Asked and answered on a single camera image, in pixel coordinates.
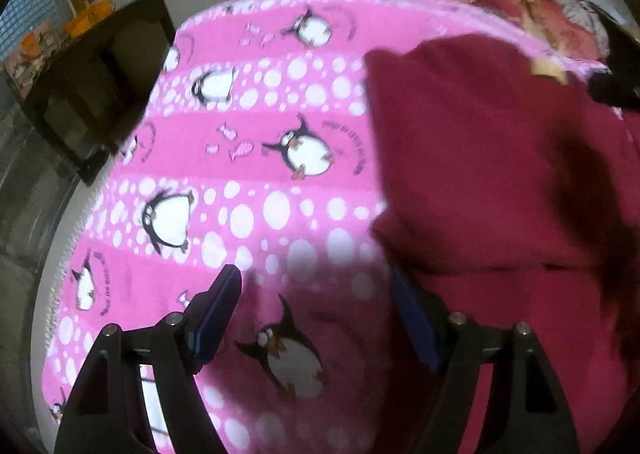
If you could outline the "maroon shirt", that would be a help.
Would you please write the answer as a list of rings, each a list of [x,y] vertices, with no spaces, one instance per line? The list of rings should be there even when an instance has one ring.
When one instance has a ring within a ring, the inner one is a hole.
[[[364,65],[376,240],[451,309],[532,326],[596,452],[639,388],[638,115],[486,36]]]

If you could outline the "pink penguin blanket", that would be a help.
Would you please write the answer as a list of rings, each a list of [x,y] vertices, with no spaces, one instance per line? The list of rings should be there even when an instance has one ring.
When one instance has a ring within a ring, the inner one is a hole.
[[[412,453],[431,383],[390,274],[424,287],[372,231],[386,202],[364,58],[467,35],[587,89],[606,70],[450,0],[238,0],[184,22],[70,257],[42,372],[54,444],[103,327],[153,326],[233,265],[239,302],[194,376],[223,453]],[[140,375],[153,453],[178,453]]]

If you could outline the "dark wooden side table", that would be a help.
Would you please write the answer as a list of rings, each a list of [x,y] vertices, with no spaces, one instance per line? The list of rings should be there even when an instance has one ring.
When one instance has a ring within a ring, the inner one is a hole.
[[[21,102],[29,122],[85,185],[140,122],[175,36],[165,0],[134,0],[54,54]],[[57,104],[84,125],[87,154],[48,120]]]

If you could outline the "orange bowl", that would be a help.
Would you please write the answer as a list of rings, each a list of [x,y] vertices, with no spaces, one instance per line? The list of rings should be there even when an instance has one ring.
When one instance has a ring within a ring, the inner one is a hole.
[[[115,10],[116,6],[112,0],[100,0],[66,23],[63,30],[71,38],[79,37],[108,18]]]

